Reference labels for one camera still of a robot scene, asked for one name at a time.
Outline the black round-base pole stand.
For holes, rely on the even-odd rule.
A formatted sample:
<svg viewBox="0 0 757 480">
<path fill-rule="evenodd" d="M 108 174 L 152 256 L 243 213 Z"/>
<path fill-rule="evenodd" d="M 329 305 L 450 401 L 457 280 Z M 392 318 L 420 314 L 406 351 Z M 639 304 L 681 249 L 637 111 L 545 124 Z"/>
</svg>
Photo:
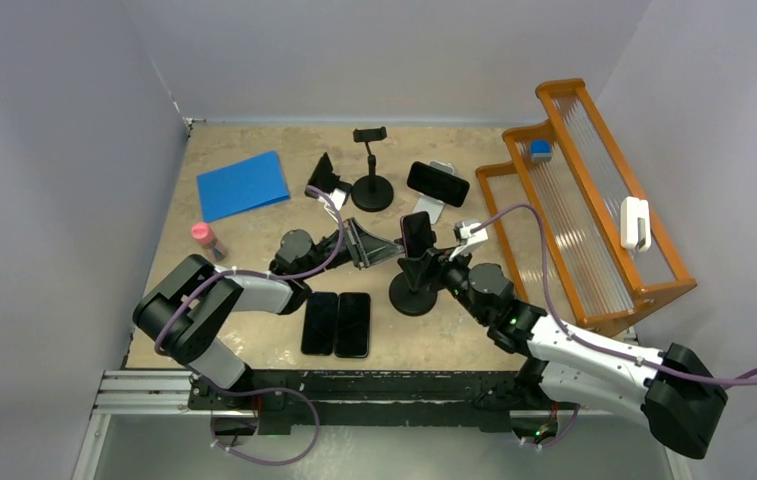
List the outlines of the black round-base pole stand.
<svg viewBox="0 0 757 480">
<path fill-rule="evenodd" d="M 386 178 L 377 174 L 377 158 L 372 153 L 370 143 L 383 141 L 387 137 L 387 130 L 384 126 L 354 129 L 352 135 L 355 143 L 362 143 L 366 148 L 368 173 L 352 185 L 351 200 L 358 209 L 365 212 L 385 210 L 394 199 L 394 189 Z"/>
</svg>

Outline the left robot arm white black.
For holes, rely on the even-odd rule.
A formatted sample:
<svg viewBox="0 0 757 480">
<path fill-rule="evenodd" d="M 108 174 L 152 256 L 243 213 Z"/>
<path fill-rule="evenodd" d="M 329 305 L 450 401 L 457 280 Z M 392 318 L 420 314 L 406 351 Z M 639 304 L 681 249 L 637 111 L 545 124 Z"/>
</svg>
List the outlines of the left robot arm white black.
<svg viewBox="0 0 757 480">
<path fill-rule="evenodd" d="M 349 218 L 319 241 L 302 229 L 285 233 L 267 273 L 222 269 L 191 254 L 140 301 L 132 321 L 156 353 L 204 377 L 218 401 L 238 409 L 251 399 L 253 371 L 218 338 L 231 313 L 289 315 L 311 294 L 307 279 L 346 263 L 366 269 L 403 252 L 401 240 L 376 236 Z"/>
</svg>

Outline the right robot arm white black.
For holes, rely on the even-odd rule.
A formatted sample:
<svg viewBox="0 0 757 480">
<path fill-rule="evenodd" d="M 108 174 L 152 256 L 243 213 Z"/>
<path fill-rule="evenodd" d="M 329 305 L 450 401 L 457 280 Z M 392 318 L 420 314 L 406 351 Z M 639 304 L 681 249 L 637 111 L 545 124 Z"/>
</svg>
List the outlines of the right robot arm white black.
<svg viewBox="0 0 757 480">
<path fill-rule="evenodd" d="M 500 266 L 469 261 L 430 249 L 398 264 L 413 290 L 447 290 L 498 348 L 541 364 L 515 381 L 523 404 L 583 404 L 646 427 L 685 457 L 706 456 L 728 395 L 693 350 L 676 343 L 638 347 L 561 325 L 522 301 Z"/>
</svg>

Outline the purple-cased phone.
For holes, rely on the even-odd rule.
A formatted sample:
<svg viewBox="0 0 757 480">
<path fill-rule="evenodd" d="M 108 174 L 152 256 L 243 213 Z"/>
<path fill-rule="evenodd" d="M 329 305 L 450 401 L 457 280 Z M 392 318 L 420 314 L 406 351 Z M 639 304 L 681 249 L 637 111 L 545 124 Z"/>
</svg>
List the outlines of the purple-cased phone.
<svg viewBox="0 0 757 480">
<path fill-rule="evenodd" d="M 436 242 L 429 213 L 419 211 L 405 215 L 400 220 L 402 244 L 407 258 L 420 258 Z"/>
</svg>

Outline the black folding phone stand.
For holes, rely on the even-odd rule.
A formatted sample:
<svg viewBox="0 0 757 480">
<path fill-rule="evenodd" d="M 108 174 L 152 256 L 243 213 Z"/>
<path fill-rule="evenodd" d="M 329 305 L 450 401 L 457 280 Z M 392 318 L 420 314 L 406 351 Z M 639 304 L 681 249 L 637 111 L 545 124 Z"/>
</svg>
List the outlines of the black folding phone stand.
<svg viewBox="0 0 757 480">
<path fill-rule="evenodd" d="M 341 176 L 334 172 L 329 154 L 324 152 L 317 162 L 311 173 L 307 185 L 318 189 L 322 192 L 331 193 L 334 189 L 339 188 L 349 192 L 349 198 L 352 190 L 352 184 L 341 179 Z"/>
</svg>

